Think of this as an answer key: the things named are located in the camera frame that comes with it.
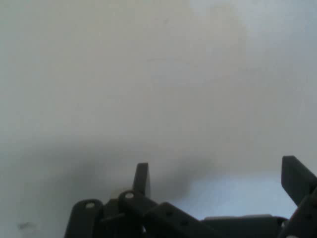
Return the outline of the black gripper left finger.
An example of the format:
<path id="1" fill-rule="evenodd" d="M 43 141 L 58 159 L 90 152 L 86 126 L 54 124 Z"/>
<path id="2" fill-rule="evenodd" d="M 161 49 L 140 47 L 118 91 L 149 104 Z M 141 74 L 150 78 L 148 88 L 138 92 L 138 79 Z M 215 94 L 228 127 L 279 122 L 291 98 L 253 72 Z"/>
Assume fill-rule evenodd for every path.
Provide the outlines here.
<path id="1" fill-rule="evenodd" d="M 138 164 L 131 190 L 103 204 L 91 199 L 72 209 L 66 238 L 204 238 L 204 225 L 168 203 L 147 197 L 149 166 Z"/>

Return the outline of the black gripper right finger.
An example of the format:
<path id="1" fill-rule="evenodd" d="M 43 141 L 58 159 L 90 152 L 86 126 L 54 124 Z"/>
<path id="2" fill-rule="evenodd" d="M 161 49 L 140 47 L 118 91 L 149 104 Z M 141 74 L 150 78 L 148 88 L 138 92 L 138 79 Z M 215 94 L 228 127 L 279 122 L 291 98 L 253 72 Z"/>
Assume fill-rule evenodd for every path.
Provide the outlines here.
<path id="1" fill-rule="evenodd" d="M 286 222 L 280 238 L 317 236 L 317 177 L 295 156 L 282 157 L 281 184 L 297 209 Z"/>

